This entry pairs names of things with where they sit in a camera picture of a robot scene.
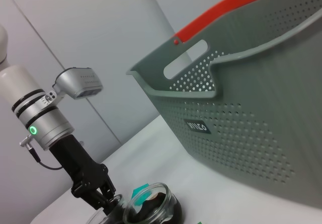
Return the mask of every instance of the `green indicator light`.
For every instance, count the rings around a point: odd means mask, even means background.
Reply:
[[[31,134],[35,135],[37,133],[37,129],[34,126],[31,126],[29,128],[29,131],[31,132]]]

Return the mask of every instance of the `white table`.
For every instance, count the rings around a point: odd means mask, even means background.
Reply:
[[[258,191],[197,162],[160,116],[103,163],[127,200],[145,183],[167,184],[182,205],[185,223],[322,223],[322,210]],[[94,212],[67,191],[31,223],[85,224]]]

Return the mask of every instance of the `glass jar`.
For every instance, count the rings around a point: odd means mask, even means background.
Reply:
[[[141,190],[126,206],[125,224],[181,224],[181,205],[163,183]]]
[[[117,202],[114,209],[106,216],[103,209],[99,209],[92,215],[86,224],[123,224],[123,213],[126,207],[126,201],[122,195],[116,195],[111,202]]]

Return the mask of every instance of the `perforated basket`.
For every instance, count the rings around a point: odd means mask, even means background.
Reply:
[[[190,155],[322,208],[322,0],[234,1],[214,6],[129,74]],[[206,53],[167,79],[164,68],[201,39]]]

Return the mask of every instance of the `brand logo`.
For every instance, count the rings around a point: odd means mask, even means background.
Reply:
[[[189,129],[194,132],[202,132],[202,133],[211,133],[204,123],[201,120],[190,120],[190,119],[183,119],[184,122],[188,125]]]

